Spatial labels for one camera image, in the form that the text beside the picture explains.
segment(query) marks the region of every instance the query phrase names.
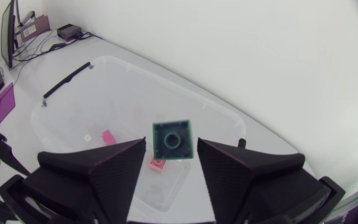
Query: monitor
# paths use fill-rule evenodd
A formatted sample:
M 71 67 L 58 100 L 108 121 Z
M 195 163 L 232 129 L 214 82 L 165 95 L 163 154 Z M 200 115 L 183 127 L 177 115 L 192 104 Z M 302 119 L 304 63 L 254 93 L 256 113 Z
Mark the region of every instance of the monitor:
M 2 15 L 1 26 L 1 55 L 6 65 L 12 68 L 12 59 L 14 52 L 14 29 L 15 29 L 15 16 L 14 0 L 12 0 Z

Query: white table surface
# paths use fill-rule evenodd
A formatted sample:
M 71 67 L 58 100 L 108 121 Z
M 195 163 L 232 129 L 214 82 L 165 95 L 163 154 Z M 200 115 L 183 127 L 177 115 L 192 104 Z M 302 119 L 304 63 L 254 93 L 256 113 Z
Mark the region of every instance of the white table surface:
M 35 40 L 23 53 L 23 57 L 26 56 L 26 54 L 32 54 L 38 43 L 47 35 L 48 34 L 43 34 L 38 37 L 39 39 Z M 44 45 L 43 51 L 57 42 L 61 42 L 61 40 L 58 37 L 52 37 Z M 297 150 L 289 145 L 289 143 L 279 138 L 267 128 L 200 87 L 140 56 L 93 37 L 78 41 L 64 49 L 33 59 L 22 69 L 20 77 L 14 86 L 16 107 L 1 123 L 0 133 L 7 137 L 7 143 L 12 147 L 16 158 L 31 172 L 39 167 L 37 154 L 44 150 L 30 124 L 30 113 L 33 107 L 36 103 L 40 102 L 42 95 L 62 78 L 66 77 L 85 62 L 92 61 L 104 55 L 112 55 L 133 65 L 142 67 L 235 111 L 246 124 L 247 134 L 245 138 L 247 139 L 248 149 L 271 154 L 297 153 Z M 11 71 L 7 69 L 4 62 L 1 62 L 0 66 L 4 68 L 5 83 L 9 84 L 10 82 L 14 82 L 19 74 L 21 65 Z M 304 168 L 310 174 L 314 175 L 307 163 Z M 14 170 L 1 163 L 0 185 L 5 183 L 5 181 L 14 174 L 16 174 Z M 181 203 L 174 203 L 170 211 L 163 215 L 162 221 L 165 223 L 202 222 L 205 221 L 203 218 L 208 216 L 208 214 L 201 215 L 197 210 L 194 210 L 195 212 L 193 212 L 192 215 L 183 216 L 183 209 Z

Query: pink lego brick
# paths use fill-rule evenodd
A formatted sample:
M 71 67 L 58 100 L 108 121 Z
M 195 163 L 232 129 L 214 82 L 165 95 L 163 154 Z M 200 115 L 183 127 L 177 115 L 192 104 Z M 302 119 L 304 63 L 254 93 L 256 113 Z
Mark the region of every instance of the pink lego brick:
M 157 171 L 162 171 L 166 162 L 167 161 L 156 161 L 156 160 L 154 160 L 154 157 L 153 157 L 149 162 L 149 167 L 151 167 Z
M 103 131 L 103 133 L 102 133 L 102 138 L 103 138 L 104 143 L 105 143 L 107 146 L 110 146 L 110 145 L 112 145 L 112 144 L 117 143 L 117 142 L 116 142 L 116 139 L 115 139 L 114 136 L 111 134 L 110 130 L 105 130 L 105 131 Z

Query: cable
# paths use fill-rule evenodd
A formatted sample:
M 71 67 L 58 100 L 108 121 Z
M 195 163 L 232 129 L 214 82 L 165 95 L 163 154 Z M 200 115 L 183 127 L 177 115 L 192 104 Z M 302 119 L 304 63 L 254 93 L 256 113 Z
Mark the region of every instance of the cable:
M 30 54 L 30 55 L 26 56 L 24 59 L 35 55 L 35 53 L 37 52 L 38 48 L 39 48 L 39 47 L 41 46 L 41 44 L 50 36 L 51 33 L 49 33 L 49 34 L 46 36 L 46 38 L 44 38 L 44 39 L 41 41 L 41 43 L 37 46 L 37 48 L 35 49 L 35 51 L 33 52 L 33 54 Z M 15 82 L 13 83 L 13 85 L 16 84 L 16 82 L 18 81 L 18 79 L 19 79 L 19 77 L 20 77 L 20 74 L 22 73 L 22 69 L 23 69 L 29 62 L 30 62 L 30 60 L 27 61 L 27 62 L 20 68 L 19 74 L 17 75 L 17 78 L 16 78 Z
M 41 51 L 42 53 L 44 53 L 44 51 L 42 51 L 42 47 L 44 47 L 44 44 L 45 44 L 46 42 L 48 42 L 48 40 L 50 40 L 51 38 L 56 37 L 56 36 L 57 36 L 57 34 L 56 34 L 56 35 L 53 35 L 53 36 L 51 36 L 51 37 L 49 37 L 49 38 L 41 45 L 40 51 Z
M 61 46 L 57 46 L 56 44 L 54 44 L 54 45 L 52 45 L 51 46 L 51 48 L 49 49 L 49 50 L 47 50 L 46 52 L 43 52 L 42 51 L 42 47 L 44 46 L 44 44 L 48 41 L 48 40 L 50 40 L 52 37 L 55 37 L 55 36 L 52 36 L 52 37 L 50 37 L 49 39 L 47 39 L 48 37 L 49 37 L 49 35 L 46 37 L 46 38 L 44 38 L 44 40 L 43 41 L 41 41 L 41 43 L 38 45 L 38 47 L 36 48 L 36 50 L 35 50 L 35 52 L 33 53 L 33 54 L 31 54 L 31 55 L 28 55 L 28 56 L 26 56 L 23 60 L 18 60 L 18 59 L 16 59 L 16 58 L 13 58 L 14 60 L 16 60 L 16 61 L 18 61 L 18 62 L 30 62 L 31 60 L 33 60 L 33 59 L 35 59 L 35 58 L 37 58 L 37 57 L 39 57 L 39 56 L 42 56 L 42 55 L 45 55 L 45 54 L 47 54 L 47 53 L 49 53 L 49 52 L 53 52 L 53 51 L 55 51 L 55 50 L 59 50 L 59 49 L 62 49 L 62 48 L 64 48 L 64 47 L 67 47 L 67 46 L 69 46 L 69 45 L 71 45 L 71 44 L 74 44 L 75 42 L 77 42 L 78 40 L 85 40 L 85 39 L 88 39 L 88 38 L 90 38 L 90 37 L 97 37 L 97 38 L 99 38 L 99 39 L 101 39 L 102 40 L 102 38 L 100 38 L 100 37 L 98 37 L 97 35 L 94 35 L 94 34 L 92 34 L 91 32 L 86 32 L 86 33 L 84 33 L 84 34 L 78 34 L 76 37 L 75 37 L 75 39 L 74 39 L 74 41 L 72 41 L 72 42 L 70 42 L 70 43 L 68 43 L 68 44 L 66 44 L 66 43 L 61 43 L 61 44 L 63 44 L 63 45 L 61 45 Z M 40 51 L 41 51 L 41 54 L 35 54 L 36 53 L 36 51 L 38 50 L 38 48 L 40 47 L 40 45 L 41 45 L 41 49 L 40 49 Z
M 17 53 L 16 55 L 13 55 L 12 57 L 16 57 L 18 55 L 20 55 L 23 51 L 25 51 L 35 40 L 37 37 L 39 37 L 41 34 L 38 34 L 34 39 L 31 40 L 31 42 L 29 44 L 27 44 L 27 46 L 19 53 Z

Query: lego stud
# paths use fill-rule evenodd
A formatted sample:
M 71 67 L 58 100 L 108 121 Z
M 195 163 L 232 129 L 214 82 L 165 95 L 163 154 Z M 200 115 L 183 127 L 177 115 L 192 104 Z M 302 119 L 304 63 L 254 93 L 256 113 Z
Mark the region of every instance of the lego stud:
M 176 149 L 180 146 L 181 139 L 176 132 L 169 132 L 164 138 L 164 145 L 169 149 Z

